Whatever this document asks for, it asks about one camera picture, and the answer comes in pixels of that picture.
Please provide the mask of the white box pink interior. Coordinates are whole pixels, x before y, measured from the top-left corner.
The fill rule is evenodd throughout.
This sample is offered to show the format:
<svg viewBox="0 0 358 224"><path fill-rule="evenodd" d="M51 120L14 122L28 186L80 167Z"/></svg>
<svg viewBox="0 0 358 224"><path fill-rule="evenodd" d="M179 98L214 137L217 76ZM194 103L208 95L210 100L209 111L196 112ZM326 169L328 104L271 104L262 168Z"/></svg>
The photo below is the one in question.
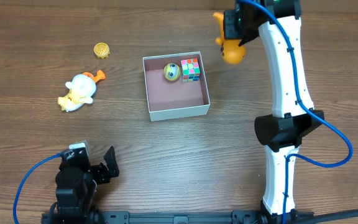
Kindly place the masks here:
<svg viewBox="0 0 358 224"><path fill-rule="evenodd" d="M180 65L195 58L200 66L200 79L184 82L168 81L163 69L169 63ZM210 107L206 74L200 52L158 55L143 58L145 92L151 121L206 115Z"/></svg>

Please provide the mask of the pastel rubiks cube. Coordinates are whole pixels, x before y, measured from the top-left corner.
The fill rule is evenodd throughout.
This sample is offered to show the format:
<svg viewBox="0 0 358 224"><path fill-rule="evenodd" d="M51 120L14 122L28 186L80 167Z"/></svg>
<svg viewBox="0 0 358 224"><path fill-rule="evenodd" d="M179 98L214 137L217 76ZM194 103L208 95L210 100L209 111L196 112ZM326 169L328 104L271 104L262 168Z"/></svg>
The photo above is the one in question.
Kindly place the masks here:
<svg viewBox="0 0 358 224"><path fill-rule="evenodd" d="M197 58L181 61L182 80L184 82L196 82L200 79L200 65Z"/></svg>

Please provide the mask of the orange rubber duck toy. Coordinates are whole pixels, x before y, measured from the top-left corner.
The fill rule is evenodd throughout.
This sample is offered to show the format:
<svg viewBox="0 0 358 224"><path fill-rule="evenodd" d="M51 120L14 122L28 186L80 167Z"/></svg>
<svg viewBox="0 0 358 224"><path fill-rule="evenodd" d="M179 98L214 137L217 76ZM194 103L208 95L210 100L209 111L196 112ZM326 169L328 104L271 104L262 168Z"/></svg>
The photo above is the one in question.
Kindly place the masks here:
<svg viewBox="0 0 358 224"><path fill-rule="evenodd" d="M239 46L240 39L226 39L224 37L224 14L215 12L213 17L218 21L220 36L216 38L215 42L220 46L220 51L223 60L231 65L237 65L242 62L246 55L246 48L244 45Z"/></svg>

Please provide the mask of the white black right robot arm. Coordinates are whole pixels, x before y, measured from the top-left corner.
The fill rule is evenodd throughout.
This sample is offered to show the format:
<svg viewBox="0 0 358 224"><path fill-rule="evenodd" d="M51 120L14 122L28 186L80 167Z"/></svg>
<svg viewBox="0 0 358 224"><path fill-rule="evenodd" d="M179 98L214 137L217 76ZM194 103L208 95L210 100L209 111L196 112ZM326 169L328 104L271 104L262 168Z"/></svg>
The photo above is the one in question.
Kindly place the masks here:
<svg viewBox="0 0 358 224"><path fill-rule="evenodd" d="M266 153L266 187L261 213L276 222L295 211L295 160L304 136L318 128L324 113L314 108L306 84L300 44L299 1L236 1L234 9L215 13L223 60L242 62L245 44L261 38L272 82L272 112L254 121Z"/></svg>

